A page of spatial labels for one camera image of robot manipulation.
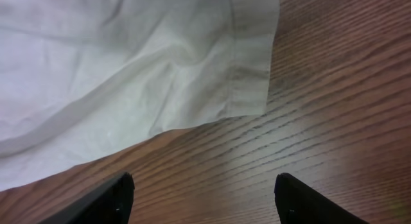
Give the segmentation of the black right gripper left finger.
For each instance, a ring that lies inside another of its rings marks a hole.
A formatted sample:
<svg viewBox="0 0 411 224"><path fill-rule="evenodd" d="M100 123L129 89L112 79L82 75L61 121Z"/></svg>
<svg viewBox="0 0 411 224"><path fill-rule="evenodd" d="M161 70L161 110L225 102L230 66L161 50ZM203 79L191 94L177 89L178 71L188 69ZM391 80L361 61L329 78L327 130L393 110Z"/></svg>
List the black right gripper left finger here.
<svg viewBox="0 0 411 224"><path fill-rule="evenodd" d="M130 173L117 175L40 224L128 224L134 202Z"/></svg>

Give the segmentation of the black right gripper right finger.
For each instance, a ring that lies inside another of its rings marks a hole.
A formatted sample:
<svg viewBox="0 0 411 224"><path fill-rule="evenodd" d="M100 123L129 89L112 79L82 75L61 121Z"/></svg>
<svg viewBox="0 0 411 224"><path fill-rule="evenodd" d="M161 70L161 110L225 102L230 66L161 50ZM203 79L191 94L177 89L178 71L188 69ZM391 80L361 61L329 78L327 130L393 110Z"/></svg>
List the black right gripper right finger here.
<svg viewBox="0 0 411 224"><path fill-rule="evenodd" d="M274 194L281 224L367 224L289 173L277 175Z"/></svg>

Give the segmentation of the beige cargo shorts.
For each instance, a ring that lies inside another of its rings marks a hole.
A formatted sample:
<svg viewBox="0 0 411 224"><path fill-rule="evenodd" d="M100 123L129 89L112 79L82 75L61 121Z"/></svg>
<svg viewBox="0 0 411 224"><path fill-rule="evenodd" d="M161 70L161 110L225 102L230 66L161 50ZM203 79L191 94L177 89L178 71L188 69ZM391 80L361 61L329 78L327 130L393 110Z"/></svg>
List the beige cargo shorts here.
<svg viewBox="0 0 411 224"><path fill-rule="evenodd" d="M1 0L1 189L265 112L279 0Z"/></svg>

